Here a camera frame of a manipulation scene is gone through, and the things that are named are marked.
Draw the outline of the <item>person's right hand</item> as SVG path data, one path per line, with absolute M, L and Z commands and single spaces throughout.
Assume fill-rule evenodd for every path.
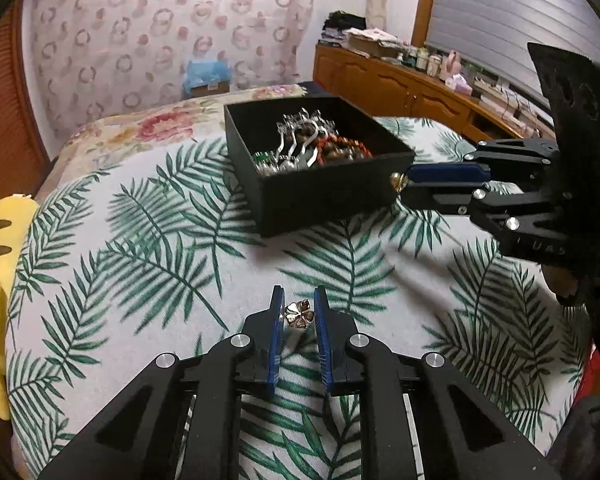
M 542 266 L 542 274 L 548 288 L 564 307 L 583 306 L 593 287 L 600 285 L 600 278 L 579 280 L 568 270 L 556 266 Z

